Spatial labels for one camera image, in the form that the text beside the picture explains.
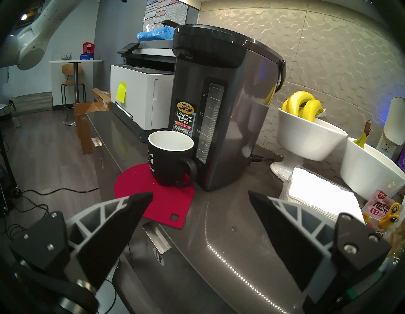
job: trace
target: black mug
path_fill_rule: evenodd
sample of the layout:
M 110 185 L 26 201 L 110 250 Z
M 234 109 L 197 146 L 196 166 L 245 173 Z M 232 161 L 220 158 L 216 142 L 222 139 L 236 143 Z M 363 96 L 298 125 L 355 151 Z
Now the black mug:
M 194 141 L 175 131 L 157 131 L 149 135 L 148 162 L 155 180 L 163 186 L 181 188 L 192 185 L 197 178 L 197 166 L 191 159 Z M 187 173 L 190 180 L 180 179 Z

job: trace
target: banana bunch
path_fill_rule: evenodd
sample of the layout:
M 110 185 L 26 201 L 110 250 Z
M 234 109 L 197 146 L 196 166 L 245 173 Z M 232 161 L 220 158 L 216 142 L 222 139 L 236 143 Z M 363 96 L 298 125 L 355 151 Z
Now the banana bunch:
M 321 102 L 308 92 L 295 92 L 283 103 L 283 111 L 313 122 L 315 116 L 324 111 Z

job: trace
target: white fruit bowl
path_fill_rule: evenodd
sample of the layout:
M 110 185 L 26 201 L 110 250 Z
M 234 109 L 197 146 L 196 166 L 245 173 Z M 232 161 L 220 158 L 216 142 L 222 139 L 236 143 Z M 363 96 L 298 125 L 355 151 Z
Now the white fruit bowl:
M 304 158 L 324 160 L 347 133 L 315 118 L 314 122 L 278 109 L 277 143 L 288 150 L 283 161 L 270 165 L 272 172 L 287 181 L 293 169 L 304 164 Z
M 405 173 L 390 158 L 370 145 L 364 149 L 349 137 L 340 176 L 362 198 L 369 200 L 376 190 L 393 197 L 405 185 Z

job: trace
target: drawer handle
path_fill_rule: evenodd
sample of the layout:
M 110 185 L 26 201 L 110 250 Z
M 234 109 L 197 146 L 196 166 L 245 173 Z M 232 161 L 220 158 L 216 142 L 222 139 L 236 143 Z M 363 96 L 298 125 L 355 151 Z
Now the drawer handle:
M 146 224 L 143 224 L 142 228 L 160 254 L 163 254 L 172 248 L 158 229 L 156 222 L 149 221 Z
M 115 104 L 116 104 L 117 107 L 120 108 L 130 119 L 133 118 L 133 116 L 132 116 L 128 111 L 126 111 L 124 108 L 122 108 L 122 106 L 121 106 L 120 104 L 118 104 L 118 103 L 115 103 Z
M 92 141 L 94 146 L 99 147 L 102 146 L 102 142 L 100 141 L 100 139 L 98 137 L 92 137 Z

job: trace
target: bar stool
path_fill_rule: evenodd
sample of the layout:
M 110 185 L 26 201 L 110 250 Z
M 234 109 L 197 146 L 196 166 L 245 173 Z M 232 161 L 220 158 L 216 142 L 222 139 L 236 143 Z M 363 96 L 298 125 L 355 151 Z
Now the bar stool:
M 83 69 L 82 69 L 81 65 L 78 65 L 77 73 L 80 74 L 82 72 L 82 70 Z M 63 109 L 64 110 L 66 109 L 66 117 L 68 117 L 68 110 L 67 110 L 68 108 L 66 107 L 67 106 L 67 103 L 66 103 L 66 86 L 73 86 L 74 87 L 74 85 L 75 85 L 74 81 L 69 81 L 69 76 L 73 75 L 73 64 L 72 63 L 64 64 L 62 66 L 62 73 L 68 76 L 66 78 L 66 82 L 64 82 L 60 86 L 60 94 L 61 94 L 61 97 L 62 97 Z M 84 84 L 84 81 L 79 81 L 79 85 L 83 85 L 83 100 L 84 100 L 84 102 L 86 102 L 87 101 L 87 99 L 86 99 L 86 85 Z

